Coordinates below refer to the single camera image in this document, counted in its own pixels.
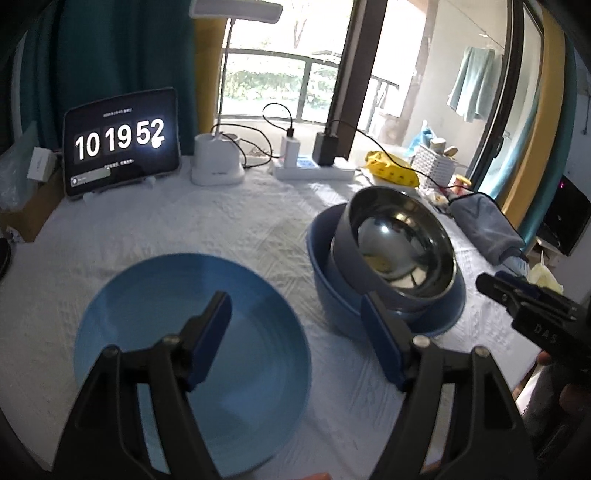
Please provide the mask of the person's right hand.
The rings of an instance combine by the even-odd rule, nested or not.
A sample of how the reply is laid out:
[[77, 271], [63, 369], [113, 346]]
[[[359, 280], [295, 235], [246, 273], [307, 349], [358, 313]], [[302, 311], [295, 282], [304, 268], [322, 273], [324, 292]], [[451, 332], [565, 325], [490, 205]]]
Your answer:
[[562, 409], [573, 417], [583, 417], [590, 414], [590, 388], [582, 383], [569, 383], [571, 375], [561, 365], [556, 362], [546, 351], [541, 351], [537, 357], [537, 362], [545, 367], [549, 367], [556, 377], [562, 391], [559, 396], [559, 403]]

